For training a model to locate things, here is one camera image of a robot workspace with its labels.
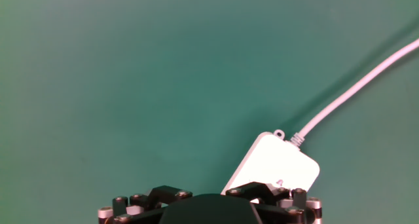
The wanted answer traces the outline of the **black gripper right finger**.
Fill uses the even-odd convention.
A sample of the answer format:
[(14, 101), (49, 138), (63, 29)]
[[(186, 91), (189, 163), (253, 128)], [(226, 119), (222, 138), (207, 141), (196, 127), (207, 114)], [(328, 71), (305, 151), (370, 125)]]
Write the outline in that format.
[(321, 200), (302, 188), (274, 187), (256, 181), (225, 191), (249, 201), (263, 223), (321, 224)]

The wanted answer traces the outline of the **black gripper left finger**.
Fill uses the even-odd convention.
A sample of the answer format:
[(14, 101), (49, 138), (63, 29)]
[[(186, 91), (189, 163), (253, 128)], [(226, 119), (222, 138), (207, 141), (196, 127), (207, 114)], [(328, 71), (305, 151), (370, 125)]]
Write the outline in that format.
[(102, 207), (98, 210), (98, 224), (114, 223), (119, 215), (138, 215), (148, 211), (162, 208), (178, 200), (193, 197), (193, 193), (162, 185), (151, 189), (147, 194), (136, 193), (129, 197), (117, 196), (112, 200), (111, 206)]

